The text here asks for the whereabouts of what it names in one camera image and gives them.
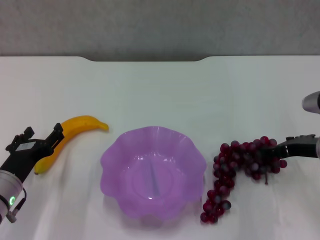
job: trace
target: plastic grapes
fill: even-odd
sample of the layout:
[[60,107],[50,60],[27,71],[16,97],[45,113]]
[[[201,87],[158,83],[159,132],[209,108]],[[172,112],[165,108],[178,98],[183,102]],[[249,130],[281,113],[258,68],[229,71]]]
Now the plastic grapes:
[[208,199],[203,204],[204,212],[200,219],[204,223],[217,223],[225,211],[230,210],[231,203],[226,200],[230,191],[235,186],[237,171],[243,169],[246,176],[254,181],[259,181],[262,176],[268,184],[268,174],[278,174],[281,168],[287,166],[287,161],[277,157],[262,156],[259,151],[263,147],[274,147],[275,139],[266,136],[255,139],[253,142],[232,141],[231,144],[223,143],[220,153],[213,159],[213,175],[218,178],[214,181],[213,189],[207,192]]

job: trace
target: purple bowl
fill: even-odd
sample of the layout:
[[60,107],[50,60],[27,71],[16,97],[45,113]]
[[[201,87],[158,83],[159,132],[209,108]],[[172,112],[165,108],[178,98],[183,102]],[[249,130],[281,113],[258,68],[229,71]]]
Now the purple bowl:
[[132,218],[176,217],[200,199],[206,161],[191,139],[161,126],[120,135],[101,157],[101,191]]

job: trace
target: plastic banana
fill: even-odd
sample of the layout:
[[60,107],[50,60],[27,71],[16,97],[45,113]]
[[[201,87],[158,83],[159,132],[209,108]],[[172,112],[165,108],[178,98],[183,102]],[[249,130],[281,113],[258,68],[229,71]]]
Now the plastic banana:
[[61,123],[61,125],[63,128],[64,139],[58,144],[58,146],[56,146],[51,156],[44,157],[35,164],[35,174],[43,174],[48,171],[55,163],[59,153],[62,151],[67,142],[77,134],[93,129],[102,129],[105,131],[109,130],[109,126],[107,124],[99,121],[93,116],[87,115],[73,117]]

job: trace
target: white table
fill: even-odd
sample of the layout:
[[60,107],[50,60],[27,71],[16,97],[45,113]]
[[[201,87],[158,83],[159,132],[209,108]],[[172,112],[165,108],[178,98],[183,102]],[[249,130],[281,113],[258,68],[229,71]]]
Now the white table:
[[161,223],[127,218],[100,191],[100,157],[123,132],[163,126],[189,136],[208,162],[220,144],[267,135],[319,135],[318,115],[301,101],[320,90],[318,56],[209,57],[197,62],[92,62],[80,57],[0,57],[0,161],[14,135],[32,126],[46,138],[55,123],[92,115],[110,132],[72,140],[53,168],[30,174],[18,221],[0,225],[6,240],[292,240],[320,238],[320,162],[294,157],[269,186],[239,174],[232,208],[202,225],[202,204]]

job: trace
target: gray wall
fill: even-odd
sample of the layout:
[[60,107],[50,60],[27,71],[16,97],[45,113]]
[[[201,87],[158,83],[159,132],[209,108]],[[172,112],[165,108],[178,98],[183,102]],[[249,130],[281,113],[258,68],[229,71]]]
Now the gray wall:
[[320,0],[0,0],[0,56],[320,54]]

